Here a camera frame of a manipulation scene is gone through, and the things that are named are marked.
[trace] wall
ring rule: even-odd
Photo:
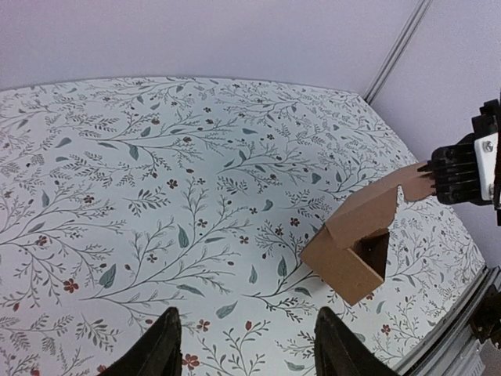
[[[501,2],[435,0],[372,106],[421,160],[472,132],[501,88]],[[491,265],[501,265],[492,207],[454,207]]]
[[[123,75],[363,93],[416,0],[2,0],[0,89]]]

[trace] floral tablecloth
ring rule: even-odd
[[[184,374],[314,374],[324,305],[394,366],[484,265],[452,209],[401,202],[387,280],[354,307],[299,254],[347,195],[413,162],[350,92],[205,78],[1,92],[0,372],[97,374],[173,305]]]

